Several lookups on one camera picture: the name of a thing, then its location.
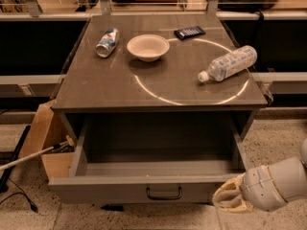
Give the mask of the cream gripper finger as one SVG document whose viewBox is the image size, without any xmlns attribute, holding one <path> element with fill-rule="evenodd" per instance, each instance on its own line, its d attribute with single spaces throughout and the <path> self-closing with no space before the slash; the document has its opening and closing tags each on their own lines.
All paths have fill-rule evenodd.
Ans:
<svg viewBox="0 0 307 230">
<path fill-rule="evenodd" d="M 241 184 L 243 177 L 238 175 L 227 180 L 213 195 L 214 199 L 234 199 L 242 195 Z"/>
<path fill-rule="evenodd" d="M 242 196 L 234 199 L 214 199 L 214 205 L 224 211 L 239 211 L 242 208 Z"/>
</svg>

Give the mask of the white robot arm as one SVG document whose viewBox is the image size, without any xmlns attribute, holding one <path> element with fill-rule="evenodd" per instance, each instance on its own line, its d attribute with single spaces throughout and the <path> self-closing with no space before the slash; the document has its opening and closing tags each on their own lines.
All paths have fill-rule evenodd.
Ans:
<svg viewBox="0 0 307 230">
<path fill-rule="evenodd" d="M 299 157 L 262 165 L 227 180 L 212 197 L 218 209 L 228 213 L 275 211 L 307 197 L 307 139 Z"/>
</svg>

